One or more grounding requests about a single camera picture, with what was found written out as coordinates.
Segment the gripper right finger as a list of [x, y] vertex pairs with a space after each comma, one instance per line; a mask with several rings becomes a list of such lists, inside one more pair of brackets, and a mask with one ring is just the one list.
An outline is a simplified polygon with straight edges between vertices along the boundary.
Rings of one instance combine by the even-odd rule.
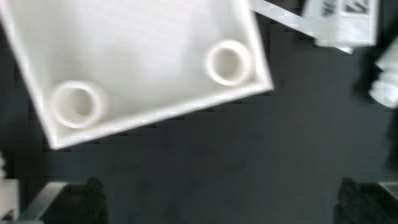
[[338, 190], [336, 224], [398, 224], [398, 182], [345, 178]]

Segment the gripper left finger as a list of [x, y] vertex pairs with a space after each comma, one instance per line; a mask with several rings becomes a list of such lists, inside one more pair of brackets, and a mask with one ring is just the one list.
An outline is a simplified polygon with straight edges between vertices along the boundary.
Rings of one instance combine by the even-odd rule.
[[18, 217], [41, 224], [107, 224], [107, 194], [98, 178], [86, 183], [50, 182]]

